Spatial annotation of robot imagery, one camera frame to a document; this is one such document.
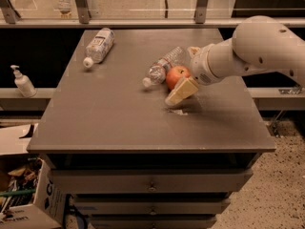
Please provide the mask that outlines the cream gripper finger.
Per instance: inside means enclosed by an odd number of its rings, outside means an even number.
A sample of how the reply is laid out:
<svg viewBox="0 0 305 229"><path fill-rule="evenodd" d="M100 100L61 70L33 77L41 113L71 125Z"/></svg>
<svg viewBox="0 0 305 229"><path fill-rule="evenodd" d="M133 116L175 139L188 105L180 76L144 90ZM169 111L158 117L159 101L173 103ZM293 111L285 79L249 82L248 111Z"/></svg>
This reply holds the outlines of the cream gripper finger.
<svg viewBox="0 0 305 229"><path fill-rule="evenodd" d="M199 56L200 48L199 47L189 47L188 53L191 59L194 59Z"/></svg>
<svg viewBox="0 0 305 229"><path fill-rule="evenodd" d="M182 76L174 88L171 90L170 94L165 99L165 103L168 106L175 106L182 100L188 98L189 96L195 94L199 90L199 84L196 80L190 76Z"/></svg>

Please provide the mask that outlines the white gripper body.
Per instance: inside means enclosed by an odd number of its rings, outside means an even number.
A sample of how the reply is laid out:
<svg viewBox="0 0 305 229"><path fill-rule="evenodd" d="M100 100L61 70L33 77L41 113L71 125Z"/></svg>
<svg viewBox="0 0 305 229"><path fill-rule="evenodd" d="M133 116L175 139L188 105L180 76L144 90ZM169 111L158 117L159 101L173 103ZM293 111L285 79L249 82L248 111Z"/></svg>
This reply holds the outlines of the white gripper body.
<svg viewBox="0 0 305 229"><path fill-rule="evenodd" d="M199 56L190 60L190 71L199 84L208 86L222 81L211 70L208 56L213 44L200 48Z"/></svg>

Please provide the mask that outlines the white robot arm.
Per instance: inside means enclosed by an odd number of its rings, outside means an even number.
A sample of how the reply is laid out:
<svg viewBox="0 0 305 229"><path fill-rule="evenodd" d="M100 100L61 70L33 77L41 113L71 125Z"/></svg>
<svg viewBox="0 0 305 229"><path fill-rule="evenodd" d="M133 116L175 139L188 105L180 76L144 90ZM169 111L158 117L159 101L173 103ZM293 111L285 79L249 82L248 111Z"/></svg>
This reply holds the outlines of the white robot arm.
<svg viewBox="0 0 305 229"><path fill-rule="evenodd" d="M245 19L230 39L203 48L189 47L189 77L181 77L165 99L175 106L229 76L279 72L305 86L305 41L268 16Z"/></svg>

